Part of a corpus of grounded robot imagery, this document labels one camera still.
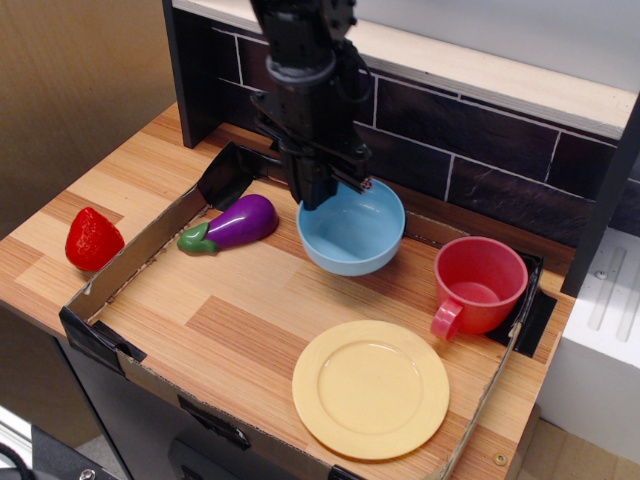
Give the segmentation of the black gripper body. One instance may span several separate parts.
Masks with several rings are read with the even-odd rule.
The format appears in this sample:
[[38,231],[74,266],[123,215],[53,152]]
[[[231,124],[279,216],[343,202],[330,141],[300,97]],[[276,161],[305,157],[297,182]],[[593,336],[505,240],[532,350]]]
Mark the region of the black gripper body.
[[311,160],[330,165],[337,187],[362,193],[370,187],[371,150],[355,131],[361,107],[371,99],[373,79],[367,74],[336,75],[314,86],[278,86],[251,95],[256,124],[277,151],[285,144]]

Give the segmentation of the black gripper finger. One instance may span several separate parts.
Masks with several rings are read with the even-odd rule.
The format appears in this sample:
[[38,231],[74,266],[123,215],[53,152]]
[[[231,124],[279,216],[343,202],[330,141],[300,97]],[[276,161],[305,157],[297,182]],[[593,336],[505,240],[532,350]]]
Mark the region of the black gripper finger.
[[280,158],[285,179],[290,192],[297,203],[313,202],[313,183],[308,178],[309,167],[313,165],[310,157],[299,148],[279,145]]
[[335,196],[337,180],[329,164],[307,159],[304,163],[304,208],[316,210],[325,201]]

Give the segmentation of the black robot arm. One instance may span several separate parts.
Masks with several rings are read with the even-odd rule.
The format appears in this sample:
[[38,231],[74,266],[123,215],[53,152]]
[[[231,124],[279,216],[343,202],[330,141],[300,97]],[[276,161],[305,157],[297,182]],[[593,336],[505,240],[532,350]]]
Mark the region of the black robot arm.
[[275,89],[251,101],[259,128],[277,145],[293,198],[315,210],[339,185],[363,192],[371,151],[354,122],[373,80],[346,37],[357,22],[354,2],[255,1],[252,8]]

